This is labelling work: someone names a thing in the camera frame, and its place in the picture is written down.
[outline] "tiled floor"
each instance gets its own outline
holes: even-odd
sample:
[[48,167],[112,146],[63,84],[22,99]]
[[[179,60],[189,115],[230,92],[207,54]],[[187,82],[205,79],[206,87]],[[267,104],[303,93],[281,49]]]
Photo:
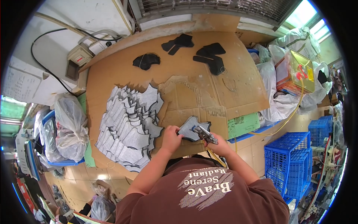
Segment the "tiled floor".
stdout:
[[[239,154],[259,176],[265,174],[265,158],[263,147],[278,139],[286,132],[306,132],[311,120],[316,120],[323,116],[323,108],[318,108],[306,115],[294,115],[292,119],[275,135],[272,136],[253,136],[237,143],[237,154]],[[265,134],[273,133],[280,128],[283,121],[269,130],[263,132]],[[118,198],[123,198],[128,190],[130,179],[115,172],[110,168],[86,167],[84,163],[78,166],[65,167],[65,178],[59,180],[52,176],[51,173],[45,173],[47,182],[51,186],[56,184],[67,204],[75,211],[80,211],[84,204],[88,202],[94,195],[91,185],[96,180],[102,180],[103,185],[107,185],[111,193],[115,193]]]

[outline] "wall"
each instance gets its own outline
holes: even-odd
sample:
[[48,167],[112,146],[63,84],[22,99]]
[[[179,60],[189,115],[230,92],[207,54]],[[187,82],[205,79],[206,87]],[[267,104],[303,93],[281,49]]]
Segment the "wall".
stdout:
[[[118,6],[120,10],[123,11],[121,3],[118,4]],[[73,27],[86,30],[89,33],[102,29],[111,29],[118,34],[130,35],[130,31],[111,0],[47,0],[38,9],[38,12],[51,16]],[[44,81],[44,69],[33,60],[30,52],[31,44],[41,34],[60,28],[63,27],[43,18],[36,16],[31,18],[14,49],[10,66],[39,77],[41,81]],[[33,47],[33,53],[36,59],[62,79],[65,85],[71,89],[74,88],[77,83],[65,77],[68,63],[67,55],[81,38],[81,35],[73,31],[62,30],[41,37],[36,41]],[[89,45],[92,42],[87,40],[85,43]],[[45,91],[46,93],[42,92],[40,95],[37,93],[37,99],[28,103],[47,103],[48,105],[50,104],[48,102],[48,96],[47,100],[42,102],[42,98],[46,97],[47,94],[66,92],[59,83],[56,83],[57,81],[54,80],[53,77],[49,79],[53,79],[53,81],[47,81],[46,86],[50,89],[54,87],[55,91]]]
[[319,45],[321,47],[321,53],[320,53],[321,62],[326,62],[329,65],[332,62],[335,62],[342,57],[332,35],[327,37]]

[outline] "hand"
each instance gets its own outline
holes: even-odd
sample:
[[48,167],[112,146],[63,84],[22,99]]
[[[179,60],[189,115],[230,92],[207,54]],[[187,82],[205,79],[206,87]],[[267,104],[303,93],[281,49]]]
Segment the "hand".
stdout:
[[204,141],[204,146],[209,147],[213,151],[213,153],[215,153],[218,156],[222,156],[222,157],[229,156],[229,154],[232,152],[232,150],[229,147],[229,145],[226,143],[226,140],[223,139],[223,137],[221,137],[218,134],[215,134],[215,133],[212,133],[212,134],[214,135],[214,138],[216,138],[218,140],[218,144],[216,145],[211,142],[207,143],[206,141]]
[[180,130],[177,126],[169,125],[164,131],[163,143],[161,148],[168,150],[173,154],[176,149],[179,147],[183,134],[177,135],[176,133]]

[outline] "black fabric piece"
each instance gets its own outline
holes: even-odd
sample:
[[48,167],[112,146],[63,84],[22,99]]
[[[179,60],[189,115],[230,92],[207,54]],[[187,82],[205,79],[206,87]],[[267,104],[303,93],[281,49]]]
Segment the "black fabric piece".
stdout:
[[[79,213],[82,214],[82,215],[88,215],[90,211],[91,211],[91,206],[86,203],[84,205],[83,209]],[[76,218],[76,216],[73,216],[68,222],[73,223],[73,224],[80,224],[80,222]]]
[[321,84],[328,82],[326,75],[321,70],[318,71],[318,81]]
[[209,66],[209,70],[213,75],[220,75],[225,69],[224,62],[221,57],[216,54],[225,54],[226,51],[219,43],[213,43],[203,46],[203,48],[197,51],[198,56],[194,56],[193,60],[197,62],[206,63]]
[[165,51],[169,51],[169,55],[174,55],[181,47],[193,47],[192,36],[187,34],[181,34],[174,40],[170,40],[167,43],[163,43],[161,48]]
[[150,69],[153,64],[160,65],[160,58],[153,53],[141,55],[133,61],[133,66],[139,67],[143,70]]
[[174,46],[174,40],[170,40],[169,42],[162,44],[161,48],[163,48],[163,50],[165,51],[169,51],[173,46]]

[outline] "wire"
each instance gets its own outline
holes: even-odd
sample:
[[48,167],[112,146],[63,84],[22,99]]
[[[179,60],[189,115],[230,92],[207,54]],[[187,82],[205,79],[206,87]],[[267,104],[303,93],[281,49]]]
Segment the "wire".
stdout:
[[81,29],[78,29],[78,28],[75,28],[75,29],[77,29],[77,30],[79,30],[79,31],[81,31],[81,32],[83,32],[83,33],[85,33],[86,35],[92,37],[93,39],[100,40],[100,41],[107,41],[107,42],[109,42],[109,41],[117,41],[117,40],[122,39],[122,37],[115,38],[115,39],[101,39],[101,38],[98,38],[98,37],[93,36],[92,34],[86,32],[86,31],[84,31],[84,30],[81,30]]
[[[34,61],[35,61],[39,66],[41,66],[46,72],[50,73],[55,79],[57,79],[57,81],[59,81],[59,82],[61,83],[61,85],[67,90],[67,92],[69,92],[69,93],[70,93],[71,95],[73,95],[73,96],[76,96],[73,92],[71,92],[71,91],[63,84],[63,82],[62,82],[54,73],[52,73],[48,68],[46,68],[45,66],[43,66],[43,65],[35,58],[34,53],[33,53],[33,50],[32,50],[32,48],[33,48],[35,42],[36,42],[40,37],[45,36],[45,35],[47,35],[47,34],[49,34],[49,33],[54,33],[54,32],[62,31],[62,30],[67,30],[67,28],[52,30],[52,31],[46,32],[46,33],[44,33],[44,34],[41,34],[39,37],[37,37],[37,38],[32,42],[32,44],[31,44],[31,56],[32,56],[32,58],[34,59]],[[92,34],[86,32],[86,31],[84,31],[84,30],[81,30],[81,29],[77,29],[77,30],[79,30],[79,31],[81,31],[81,32],[83,32],[83,33],[85,33],[86,35],[88,35],[88,36],[90,36],[90,37],[92,37],[92,38],[94,38],[94,39],[101,40],[101,41],[106,41],[106,42],[117,41],[117,40],[119,40],[119,39],[122,38],[122,37],[119,37],[119,38],[115,38],[115,39],[101,39],[101,38],[98,38],[98,37],[93,36]]]
[[125,177],[125,178],[126,178],[127,183],[128,183],[129,185],[131,185],[131,184],[129,183],[129,181],[128,181],[127,177]]
[[300,77],[300,81],[301,81],[301,85],[302,85],[300,101],[298,102],[297,107],[296,107],[295,110],[291,113],[291,115],[289,116],[289,118],[283,123],[283,125],[282,125],[277,131],[275,131],[274,133],[271,133],[271,134],[260,134],[260,133],[255,133],[255,132],[249,132],[249,134],[261,135],[261,136],[274,135],[274,134],[276,134],[277,132],[279,132],[279,131],[287,124],[287,122],[289,122],[289,120],[293,117],[293,115],[295,115],[295,113],[296,113],[298,107],[300,106],[300,104],[301,104],[301,102],[302,102],[303,91],[304,91],[305,86],[304,86],[304,84],[303,84],[303,80],[302,80],[301,77]]
[[38,38],[36,38],[32,44],[31,44],[31,56],[32,58],[34,59],[34,61],[36,61],[36,63],[41,66],[45,71],[47,71],[48,73],[50,73],[53,77],[55,77],[55,79],[57,79],[57,81],[59,81],[61,83],[61,85],[73,96],[76,96],[73,92],[71,92],[64,84],[63,82],[54,74],[52,73],[48,68],[46,68],[45,66],[43,66],[34,56],[34,53],[32,51],[32,47],[34,46],[34,43],[42,36],[45,36],[46,34],[49,34],[49,33],[53,33],[53,32],[57,32],[57,31],[61,31],[61,30],[66,30],[67,28],[62,28],[62,29],[56,29],[56,30],[52,30],[52,31],[49,31],[49,32],[46,32],[44,34],[41,34]]

